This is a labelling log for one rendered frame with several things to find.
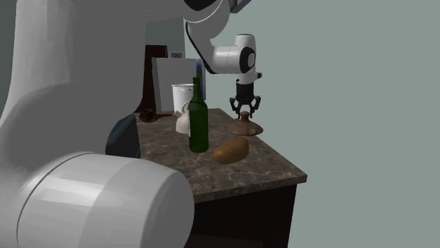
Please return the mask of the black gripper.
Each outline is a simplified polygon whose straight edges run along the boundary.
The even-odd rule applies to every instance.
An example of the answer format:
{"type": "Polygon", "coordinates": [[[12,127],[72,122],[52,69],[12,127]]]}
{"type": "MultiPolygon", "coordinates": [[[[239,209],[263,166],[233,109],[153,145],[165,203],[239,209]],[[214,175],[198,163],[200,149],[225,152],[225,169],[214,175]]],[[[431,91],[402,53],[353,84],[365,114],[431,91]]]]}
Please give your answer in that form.
{"type": "Polygon", "coordinates": [[[250,105],[250,117],[259,108],[261,96],[254,96],[254,83],[240,84],[236,83],[236,97],[230,97],[229,102],[232,110],[237,114],[237,119],[240,119],[240,110],[242,104],[250,105]]]}

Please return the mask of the brown knobbed lid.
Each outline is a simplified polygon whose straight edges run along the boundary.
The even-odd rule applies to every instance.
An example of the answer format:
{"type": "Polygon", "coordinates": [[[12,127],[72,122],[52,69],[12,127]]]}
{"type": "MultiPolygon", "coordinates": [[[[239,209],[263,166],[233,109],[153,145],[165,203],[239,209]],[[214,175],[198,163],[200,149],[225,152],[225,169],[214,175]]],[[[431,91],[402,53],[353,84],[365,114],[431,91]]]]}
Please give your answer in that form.
{"type": "Polygon", "coordinates": [[[263,127],[250,120],[250,112],[240,112],[240,117],[228,126],[233,135],[256,136],[264,132],[263,127]]]}

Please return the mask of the brown potato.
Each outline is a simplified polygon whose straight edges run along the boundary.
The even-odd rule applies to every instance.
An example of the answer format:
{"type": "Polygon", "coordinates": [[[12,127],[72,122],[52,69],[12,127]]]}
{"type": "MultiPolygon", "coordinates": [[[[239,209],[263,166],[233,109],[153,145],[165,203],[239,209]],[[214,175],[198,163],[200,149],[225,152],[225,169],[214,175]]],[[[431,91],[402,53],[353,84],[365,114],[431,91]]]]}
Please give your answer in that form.
{"type": "Polygon", "coordinates": [[[212,158],[219,164],[236,163],[245,159],[249,154],[249,142],[244,137],[235,137],[218,146],[212,158]]]}

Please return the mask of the green glass bottle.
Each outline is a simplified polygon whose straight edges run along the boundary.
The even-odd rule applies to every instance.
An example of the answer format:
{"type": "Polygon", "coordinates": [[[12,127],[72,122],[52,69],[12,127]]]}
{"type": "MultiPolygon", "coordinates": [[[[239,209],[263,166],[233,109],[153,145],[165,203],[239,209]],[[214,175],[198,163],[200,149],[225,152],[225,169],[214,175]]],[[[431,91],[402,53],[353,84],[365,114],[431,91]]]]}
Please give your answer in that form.
{"type": "Polygon", "coordinates": [[[194,153],[203,153],[209,149],[208,108],[202,98],[200,79],[194,77],[193,96],[188,105],[189,146],[194,153]]]}

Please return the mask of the white mug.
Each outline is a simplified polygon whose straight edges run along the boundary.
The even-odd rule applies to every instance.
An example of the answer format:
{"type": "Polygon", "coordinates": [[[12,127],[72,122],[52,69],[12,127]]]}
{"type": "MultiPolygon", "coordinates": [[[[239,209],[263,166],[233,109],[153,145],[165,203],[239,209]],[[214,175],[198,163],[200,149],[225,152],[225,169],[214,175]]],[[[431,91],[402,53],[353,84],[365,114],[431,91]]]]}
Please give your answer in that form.
{"type": "Polygon", "coordinates": [[[173,84],[173,109],[174,112],[180,112],[186,102],[193,97],[193,84],[173,84]]]}

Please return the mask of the dark brown wooden ladle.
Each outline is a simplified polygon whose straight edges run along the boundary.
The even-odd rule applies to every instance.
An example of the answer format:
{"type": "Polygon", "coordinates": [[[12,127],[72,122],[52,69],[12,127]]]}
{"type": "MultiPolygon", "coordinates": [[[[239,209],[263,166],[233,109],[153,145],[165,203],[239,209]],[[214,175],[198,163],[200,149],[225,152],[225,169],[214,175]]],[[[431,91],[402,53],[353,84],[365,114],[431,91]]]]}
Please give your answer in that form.
{"type": "Polygon", "coordinates": [[[157,113],[156,111],[153,111],[152,109],[145,109],[144,111],[140,112],[138,115],[138,118],[145,123],[153,123],[160,118],[165,118],[172,116],[172,114],[169,113],[157,113]]]}

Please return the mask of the dark brown door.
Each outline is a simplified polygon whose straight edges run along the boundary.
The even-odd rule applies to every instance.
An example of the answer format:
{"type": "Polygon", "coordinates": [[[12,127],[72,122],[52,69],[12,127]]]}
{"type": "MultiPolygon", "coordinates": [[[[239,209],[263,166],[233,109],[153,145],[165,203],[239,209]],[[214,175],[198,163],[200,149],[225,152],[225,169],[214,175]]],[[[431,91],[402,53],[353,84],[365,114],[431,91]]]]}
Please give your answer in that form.
{"type": "Polygon", "coordinates": [[[168,49],[166,45],[145,45],[145,65],[143,76],[142,100],[135,112],[140,113],[147,109],[156,111],[154,80],[153,80],[153,58],[167,58],[168,49]]]}

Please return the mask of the dark wooden counter cabinet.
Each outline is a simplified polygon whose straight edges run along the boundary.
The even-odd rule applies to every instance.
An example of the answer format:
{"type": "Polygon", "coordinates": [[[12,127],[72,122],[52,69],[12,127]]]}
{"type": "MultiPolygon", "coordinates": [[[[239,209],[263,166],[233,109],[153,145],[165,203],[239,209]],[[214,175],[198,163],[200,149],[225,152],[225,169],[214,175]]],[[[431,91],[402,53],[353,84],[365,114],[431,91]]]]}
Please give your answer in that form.
{"type": "Polygon", "coordinates": [[[288,248],[295,185],[197,203],[184,248],[288,248]]]}

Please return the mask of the dark robot stand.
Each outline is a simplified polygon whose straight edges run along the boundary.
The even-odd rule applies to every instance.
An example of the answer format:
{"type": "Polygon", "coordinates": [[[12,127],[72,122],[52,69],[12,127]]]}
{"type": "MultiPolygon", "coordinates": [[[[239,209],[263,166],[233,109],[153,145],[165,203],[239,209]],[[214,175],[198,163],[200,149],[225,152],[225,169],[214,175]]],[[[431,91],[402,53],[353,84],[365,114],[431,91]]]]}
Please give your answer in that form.
{"type": "Polygon", "coordinates": [[[121,119],[109,134],[105,154],[139,159],[141,157],[135,114],[121,119]]]}

